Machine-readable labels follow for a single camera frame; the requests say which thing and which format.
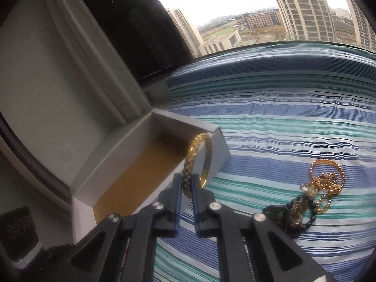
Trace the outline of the white cardboard box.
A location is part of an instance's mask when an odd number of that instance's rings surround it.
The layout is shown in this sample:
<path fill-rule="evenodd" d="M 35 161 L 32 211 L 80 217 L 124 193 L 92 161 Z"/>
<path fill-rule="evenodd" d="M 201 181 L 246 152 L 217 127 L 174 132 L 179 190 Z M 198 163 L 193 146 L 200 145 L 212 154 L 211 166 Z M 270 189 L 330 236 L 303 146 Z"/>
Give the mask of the white cardboard box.
<path fill-rule="evenodd" d="M 212 180 L 230 157 L 217 125 L 154 108 L 103 139 L 70 186 L 74 241 L 112 213 L 128 216 L 156 201 L 200 133 L 211 137 Z"/>

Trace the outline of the gold mesh bangle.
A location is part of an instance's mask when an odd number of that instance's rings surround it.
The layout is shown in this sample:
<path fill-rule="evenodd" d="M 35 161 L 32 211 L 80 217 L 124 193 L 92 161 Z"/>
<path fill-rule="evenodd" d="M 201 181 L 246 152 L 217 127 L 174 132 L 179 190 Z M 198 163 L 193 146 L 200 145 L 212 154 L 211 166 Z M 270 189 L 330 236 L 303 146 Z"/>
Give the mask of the gold mesh bangle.
<path fill-rule="evenodd" d="M 199 159 L 200 149 L 204 150 L 203 162 L 197 164 Z M 198 134 L 191 142 L 187 155 L 185 157 L 184 167 L 182 170 L 182 192 L 188 199 L 192 198 L 191 184 L 193 182 L 194 173 L 198 172 L 198 168 L 201 167 L 199 172 L 199 184 L 203 188 L 208 181 L 208 175 L 210 172 L 212 163 L 212 141 L 211 137 L 207 133 Z"/>

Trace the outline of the striped blue green bedsheet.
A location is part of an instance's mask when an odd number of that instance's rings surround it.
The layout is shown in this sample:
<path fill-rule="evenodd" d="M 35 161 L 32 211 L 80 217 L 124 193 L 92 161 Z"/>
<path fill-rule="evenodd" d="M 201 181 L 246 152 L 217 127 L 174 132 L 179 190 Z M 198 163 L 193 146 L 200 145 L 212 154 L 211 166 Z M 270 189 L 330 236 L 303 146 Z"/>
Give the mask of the striped blue green bedsheet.
<path fill-rule="evenodd" d="M 222 130 L 231 156 L 208 189 L 235 211 L 285 205 L 311 176 L 338 174 L 341 193 L 296 242 L 354 281 L 375 250 L 375 54 L 265 45 L 198 60 L 165 83 L 171 112 Z"/>

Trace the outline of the black device on ledge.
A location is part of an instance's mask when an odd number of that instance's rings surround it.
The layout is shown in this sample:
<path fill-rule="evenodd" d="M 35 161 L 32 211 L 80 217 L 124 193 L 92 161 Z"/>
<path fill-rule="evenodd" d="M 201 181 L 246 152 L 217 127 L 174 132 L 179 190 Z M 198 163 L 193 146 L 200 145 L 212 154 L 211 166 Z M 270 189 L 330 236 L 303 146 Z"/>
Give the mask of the black device on ledge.
<path fill-rule="evenodd" d="M 27 206 L 1 215 L 1 244 L 18 271 L 26 270 L 42 254 L 43 245 Z"/>

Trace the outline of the black oval bangle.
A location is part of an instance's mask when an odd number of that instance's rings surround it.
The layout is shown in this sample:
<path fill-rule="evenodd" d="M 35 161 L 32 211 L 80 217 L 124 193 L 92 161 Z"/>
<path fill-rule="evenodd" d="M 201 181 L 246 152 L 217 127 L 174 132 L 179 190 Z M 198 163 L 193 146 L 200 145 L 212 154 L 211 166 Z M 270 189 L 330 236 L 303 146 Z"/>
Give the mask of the black oval bangle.
<path fill-rule="evenodd" d="M 271 205 L 262 210 L 262 213 L 275 223 L 283 231 L 286 231 L 289 226 L 289 209 L 284 205 Z"/>

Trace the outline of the white curtain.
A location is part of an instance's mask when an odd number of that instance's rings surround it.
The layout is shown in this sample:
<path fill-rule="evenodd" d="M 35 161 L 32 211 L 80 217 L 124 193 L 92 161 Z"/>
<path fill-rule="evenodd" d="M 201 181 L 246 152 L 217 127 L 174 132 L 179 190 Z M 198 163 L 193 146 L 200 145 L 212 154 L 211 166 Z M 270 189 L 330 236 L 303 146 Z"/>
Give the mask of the white curtain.
<path fill-rule="evenodd" d="M 91 89 L 121 124 L 152 107 L 83 0 L 45 0 L 53 22 Z"/>

